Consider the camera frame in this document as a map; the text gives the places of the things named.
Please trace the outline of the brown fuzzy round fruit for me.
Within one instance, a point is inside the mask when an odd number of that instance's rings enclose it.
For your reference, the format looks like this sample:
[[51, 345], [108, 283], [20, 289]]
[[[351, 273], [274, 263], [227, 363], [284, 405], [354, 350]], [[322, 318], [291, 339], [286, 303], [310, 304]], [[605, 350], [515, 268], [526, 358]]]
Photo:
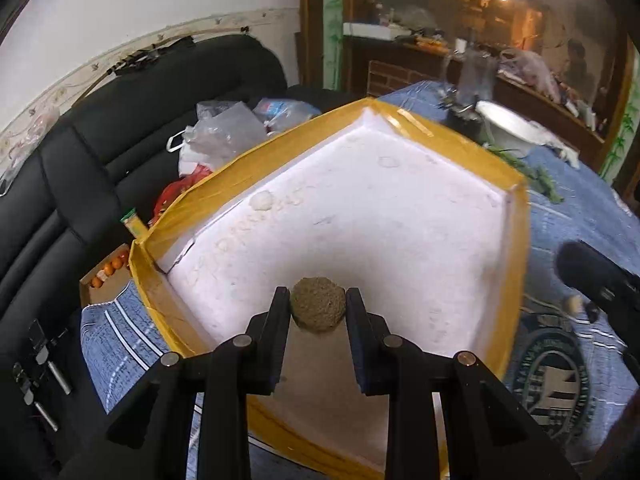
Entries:
[[328, 278], [302, 278], [291, 292], [296, 324], [314, 334], [334, 330], [346, 313], [345, 289]]

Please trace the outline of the dark purple plum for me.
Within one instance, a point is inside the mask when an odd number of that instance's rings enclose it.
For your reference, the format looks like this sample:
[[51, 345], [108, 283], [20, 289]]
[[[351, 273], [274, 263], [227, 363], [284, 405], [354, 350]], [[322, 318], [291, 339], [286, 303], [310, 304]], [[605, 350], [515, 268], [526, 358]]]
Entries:
[[600, 316], [600, 309], [593, 303], [585, 305], [585, 314], [587, 315], [590, 324], [597, 322]]

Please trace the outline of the small beige foam ball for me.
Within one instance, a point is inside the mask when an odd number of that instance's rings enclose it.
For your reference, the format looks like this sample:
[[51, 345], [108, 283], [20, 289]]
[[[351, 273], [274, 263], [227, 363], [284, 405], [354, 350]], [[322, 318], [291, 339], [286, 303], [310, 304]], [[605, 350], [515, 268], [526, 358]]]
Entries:
[[578, 316], [584, 312], [584, 300], [580, 295], [570, 295], [563, 299], [563, 308], [571, 316]]

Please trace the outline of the cardboard box with oranges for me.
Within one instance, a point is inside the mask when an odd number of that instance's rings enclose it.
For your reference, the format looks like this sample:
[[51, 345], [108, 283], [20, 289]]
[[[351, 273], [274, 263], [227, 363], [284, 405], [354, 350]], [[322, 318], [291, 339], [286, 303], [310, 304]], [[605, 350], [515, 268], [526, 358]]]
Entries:
[[115, 299], [131, 278], [128, 260], [129, 246], [122, 244], [91, 269], [79, 282], [81, 307]]

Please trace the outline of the green leafy vegetable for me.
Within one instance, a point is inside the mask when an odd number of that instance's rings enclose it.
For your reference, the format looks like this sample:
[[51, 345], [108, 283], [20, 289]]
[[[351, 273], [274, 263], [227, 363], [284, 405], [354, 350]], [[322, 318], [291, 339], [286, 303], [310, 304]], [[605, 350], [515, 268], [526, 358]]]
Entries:
[[486, 148], [488, 152], [491, 152], [491, 154], [498, 156], [515, 170], [518, 170], [520, 174], [526, 177], [529, 187], [542, 196], [547, 197], [552, 204], [564, 202], [564, 197], [558, 193], [555, 183], [547, 170], [541, 166], [529, 166], [529, 164], [517, 158], [510, 150], [500, 148], [500, 146], [485, 143], [484, 148]]

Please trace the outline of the white enamel bowl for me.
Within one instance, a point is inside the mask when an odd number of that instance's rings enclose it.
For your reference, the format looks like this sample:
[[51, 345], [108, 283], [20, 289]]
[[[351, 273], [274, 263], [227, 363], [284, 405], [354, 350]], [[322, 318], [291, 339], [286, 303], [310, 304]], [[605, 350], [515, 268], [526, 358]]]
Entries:
[[524, 158], [536, 146], [551, 140], [551, 133], [499, 104], [480, 101], [475, 107], [480, 116], [480, 138], [516, 158]]

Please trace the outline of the black power adapter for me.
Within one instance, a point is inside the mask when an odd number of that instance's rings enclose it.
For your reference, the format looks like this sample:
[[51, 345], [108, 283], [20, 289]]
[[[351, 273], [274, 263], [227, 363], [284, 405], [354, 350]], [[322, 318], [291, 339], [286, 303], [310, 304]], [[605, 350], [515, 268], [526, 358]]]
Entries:
[[475, 139], [482, 130], [482, 120], [473, 105], [462, 106], [452, 104], [447, 107], [447, 113], [442, 122], [447, 128], [454, 130], [470, 139]]

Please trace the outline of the pink plastic bag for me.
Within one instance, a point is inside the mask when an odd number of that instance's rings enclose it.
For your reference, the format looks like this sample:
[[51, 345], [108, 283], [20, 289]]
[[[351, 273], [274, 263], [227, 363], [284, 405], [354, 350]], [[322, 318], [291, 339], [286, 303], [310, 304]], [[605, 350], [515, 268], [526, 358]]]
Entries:
[[555, 104], [561, 103], [560, 90], [552, 71], [536, 52], [517, 48], [502, 50], [499, 56], [499, 73], [510, 81], [534, 89]]

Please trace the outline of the black leather sofa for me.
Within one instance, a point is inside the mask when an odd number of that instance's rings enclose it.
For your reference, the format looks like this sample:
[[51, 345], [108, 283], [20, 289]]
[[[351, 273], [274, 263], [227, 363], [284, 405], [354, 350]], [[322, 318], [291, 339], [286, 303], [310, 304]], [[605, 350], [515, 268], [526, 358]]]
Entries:
[[122, 216], [150, 220], [178, 178], [168, 139], [199, 102], [263, 98], [327, 112], [350, 101], [288, 84], [257, 39], [183, 39], [66, 112], [1, 200], [1, 474], [53, 479], [104, 417], [80, 353], [79, 282], [127, 243]]

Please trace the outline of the yellow taped foam tray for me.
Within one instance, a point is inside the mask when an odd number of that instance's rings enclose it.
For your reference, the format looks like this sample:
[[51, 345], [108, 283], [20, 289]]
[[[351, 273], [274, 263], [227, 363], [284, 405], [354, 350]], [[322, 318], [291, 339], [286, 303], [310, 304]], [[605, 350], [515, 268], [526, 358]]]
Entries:
[[169, 348], [215, 349], [274, 291], [328, 278], [422, 350], [503, 375], [529, 248], [523, 177], [448, 128], [364, 99], [253, 148], [179, 196], [130, 271]]

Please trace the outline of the clear plastic bags on sofa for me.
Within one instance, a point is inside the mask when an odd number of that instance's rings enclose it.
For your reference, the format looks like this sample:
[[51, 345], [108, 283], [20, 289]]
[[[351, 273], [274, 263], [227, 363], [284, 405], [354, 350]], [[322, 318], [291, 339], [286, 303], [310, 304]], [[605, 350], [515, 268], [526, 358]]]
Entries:
[[186, 177], [198, 166], [216, 171], [272, 136], [320, 115], [314, 106], [291, 99], [261, 99], [253, 108], [238, 101], [196, 104], [194, 126], [171, 136], [168, 153], [178, 153], [178, 174]]

